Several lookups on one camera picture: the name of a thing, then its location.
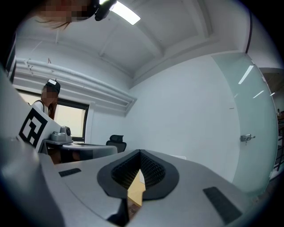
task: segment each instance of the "black chair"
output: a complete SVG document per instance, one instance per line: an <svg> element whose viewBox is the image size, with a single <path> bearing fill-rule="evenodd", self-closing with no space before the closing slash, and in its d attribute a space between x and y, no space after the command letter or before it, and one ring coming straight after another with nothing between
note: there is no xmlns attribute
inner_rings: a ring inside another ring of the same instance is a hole
<svg viewBox="0 0 284 227"><path fill-rule="evenodd" d="M110 140L106 142L106 145L108 146L116 146L118 153L124 152L127 144L122 141L123 136L119 135L112 135L110 137Z"/></svg>

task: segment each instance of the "yellow object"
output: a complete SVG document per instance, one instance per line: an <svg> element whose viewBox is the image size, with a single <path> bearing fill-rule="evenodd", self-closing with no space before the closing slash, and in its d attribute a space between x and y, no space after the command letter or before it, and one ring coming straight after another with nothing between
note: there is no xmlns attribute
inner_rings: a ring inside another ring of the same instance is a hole
<svg viewBox="0 0 284 227"><path fill-rule="evenodd" d="M139 170L138 174L134 178L134 181L128 189L128 199L130 199L137 206L142 206L142 195L143 192L146 190L145 184L140 182L140 171L141 170Z"/></svg>

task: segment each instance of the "ceiling light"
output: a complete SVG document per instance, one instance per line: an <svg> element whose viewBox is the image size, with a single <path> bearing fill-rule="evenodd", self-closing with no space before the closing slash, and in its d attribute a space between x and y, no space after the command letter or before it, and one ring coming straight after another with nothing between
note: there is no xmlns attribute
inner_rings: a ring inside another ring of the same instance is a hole
<svg viewBox="0 0 284 227"><path fill-rule="evenodd" d="M262 92L264 92L264 90L262 90L260 93L258 93L255 97L259 96Z"/></svg>
<svg viewBox="0 0 284 227"><path fill-rule="evenodd" d="M240 80L239 84L241 84L245 78L248 76L248 74L250 73L250 71L252 70L253 66L249 66L248 70L245 72L244 76L242 77L242 79Z"/></svg>
<svg viewBox="0 0 284 227"><path fill-rule="evenodd" d="M115 12L132 25L136 24L141 19L136 13L120 2L117 2L111 11Z"/></svg>

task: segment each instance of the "black cap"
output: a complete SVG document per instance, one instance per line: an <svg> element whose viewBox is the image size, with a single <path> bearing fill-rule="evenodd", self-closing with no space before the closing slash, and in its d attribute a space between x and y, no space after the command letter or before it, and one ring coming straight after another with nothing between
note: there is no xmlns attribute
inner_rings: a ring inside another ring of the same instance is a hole
<svg viewBox="0 0 284 227"><path fill-rule="evenodd" d="M48 80L48 82L45 85L46 87L51 87L54 92L59 94L60 92L60 84L56 80Z"/></svg>

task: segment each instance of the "glass door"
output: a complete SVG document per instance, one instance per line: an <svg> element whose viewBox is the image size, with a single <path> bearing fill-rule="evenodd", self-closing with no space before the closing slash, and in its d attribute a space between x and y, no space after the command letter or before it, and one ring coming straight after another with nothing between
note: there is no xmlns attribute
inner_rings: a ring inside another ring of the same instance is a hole
<svg viewBox="0 0 284 227"><path fill-rule="evenodd" d="M257 196L266 189L277 151L277 118L271 92L247 54L218 54L213 59L235 97L243 136L233 184L249 196Z"/></svg>

